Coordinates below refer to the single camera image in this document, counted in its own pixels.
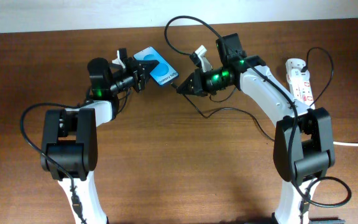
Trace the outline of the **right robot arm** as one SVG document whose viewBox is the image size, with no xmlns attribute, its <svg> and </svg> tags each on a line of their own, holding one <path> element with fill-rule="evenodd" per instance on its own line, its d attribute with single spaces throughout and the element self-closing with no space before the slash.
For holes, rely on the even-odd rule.
<svg viewBox="0 0 358 224">
<path fill-rule="evenodd" d="M 283 87 L 258 55 L 246 54 L 237 34 L 219 37 L 216 47 L 222 66 L 214 69 L 200 46 L 189 55 L 197 68 L 177 93 L 206 96 L 234 86 L 251 97 L 275 126 L 273 162 L 282 179 L 278 207 L 259 223 L 311 223 L 310 205 L 328 207 L 315 202 L 313 194 L 335 163 L 328 111 L 313 108 Z"/>
</svg>

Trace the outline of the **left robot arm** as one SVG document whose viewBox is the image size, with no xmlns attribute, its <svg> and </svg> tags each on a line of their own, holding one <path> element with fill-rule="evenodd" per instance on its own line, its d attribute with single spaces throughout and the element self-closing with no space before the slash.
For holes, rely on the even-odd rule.
<svg viewBox="0 0 358 224">
<path fill-rule="evenodd" d="M 90 89 L 82 105 L 58 106 L 45 114 L 42 167 L 64 190 L 75 223 L 108 223 L 99 202 L 94 170 L 98 161 L 98 126 L 116 118 L 124 105 L 120 93 L 140 92 L 157 68 L 155 58 L 136 59 L 126 49 L 112 61 L 97 57 L 87 64 Z"/>
</svg>

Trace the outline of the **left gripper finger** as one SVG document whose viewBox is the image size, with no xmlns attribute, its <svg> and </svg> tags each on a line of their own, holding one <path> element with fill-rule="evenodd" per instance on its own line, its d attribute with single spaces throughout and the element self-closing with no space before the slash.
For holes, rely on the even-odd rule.
<svg viewBox="0 0 358 224">
<path fill-rule="evenodd" d="M 158 60 L 135 60 L 135 74 L 148 77 L 159 63 Z"/>
<path fill-rule="evenodd" d="M 145 90 L 146 81 L 144 78 L 140 78 L 136 81 L 134 85 L 134 90 L 139 93 L 140 91 Z"/>
</svg>

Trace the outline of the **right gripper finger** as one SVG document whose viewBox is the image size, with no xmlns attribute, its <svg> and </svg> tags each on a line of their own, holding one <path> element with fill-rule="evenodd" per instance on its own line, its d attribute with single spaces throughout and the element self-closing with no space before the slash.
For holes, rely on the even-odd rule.
<svg viewBox="0 0 358 224">
<path fill-rule="evenodd" d="M 202 88 L 195 88 L 191 87 L 184 87 L 184 88 L 177 88 L 176 89 L 178 94 L 181 95 L 193 95 L 193 96 L 207 96 L 207 93 L 203 91 Z"/>
<path fill-rule="evenodd" d="M 201 82 L 201 70 L 195 70 L 193 73 L 189 75 L 189 77 L 178 87 L 184 88 L 184 87 L 195 87 L 195 88 L 202 88 L 202 82 Z"/>
</svg>

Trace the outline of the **blue Galaxy smartphone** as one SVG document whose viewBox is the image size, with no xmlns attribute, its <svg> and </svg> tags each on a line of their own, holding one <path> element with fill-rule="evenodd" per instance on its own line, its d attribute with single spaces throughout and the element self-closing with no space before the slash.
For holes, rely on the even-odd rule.
<svg viewBox="0 0 358 224">
<path fill-rule="evenodd" d="M 157 60 L 159 64 L 151 71 L 150 76 L 160 86 L 168 85 L 179 77 L 179 73 L 153 48 L 147 47 L 134 54 L 136 60 Z"/>
</svg>

